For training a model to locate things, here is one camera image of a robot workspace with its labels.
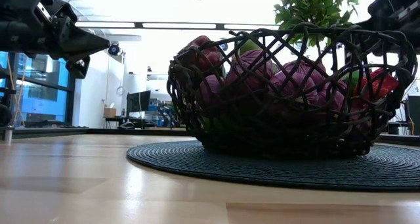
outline green plant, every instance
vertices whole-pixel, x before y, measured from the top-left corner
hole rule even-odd
[[[322,28],[328,28],[333,24],[349,24],[348,20],[353,12],[357,14],[355,5],[359,0],[347,0],[348,6],[352,9],[340,14],[343,0],[282,0],[282,4],[274,5],[276,12],[276,24],[279,29],[293,28],[296,24],[310,22]],[[300,41],[303,35],[296,35],[291,39],[290,44]],[[310,35],[309,46],[316,45],[318,54],[321,54],[320,42],[324,41],[323,35]]]

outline wooden floor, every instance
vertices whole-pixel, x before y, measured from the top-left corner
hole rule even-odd
[[[0,144],[0,223],[420,224],[420,194],[238,185],[125,158],[131,146],[187,139],[80,135]]]

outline computer monitor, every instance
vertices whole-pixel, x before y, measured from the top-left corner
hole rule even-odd
[[[127,116],[131,112],[145,112],[149,110],[150,90],[127,94]]]

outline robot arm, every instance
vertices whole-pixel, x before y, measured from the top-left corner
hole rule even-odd
[[[75,26],[77,16],[61,0],[0,0],[0,51],[63,58],[78,79],[86,76],[90,55],[110,46]]]

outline security camera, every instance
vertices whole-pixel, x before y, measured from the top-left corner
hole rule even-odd
[[[119,47],[118,42],[111,43],[111,47],[108,49],[108,53],[111,56],[119,56],[123,53],[123,49]]]

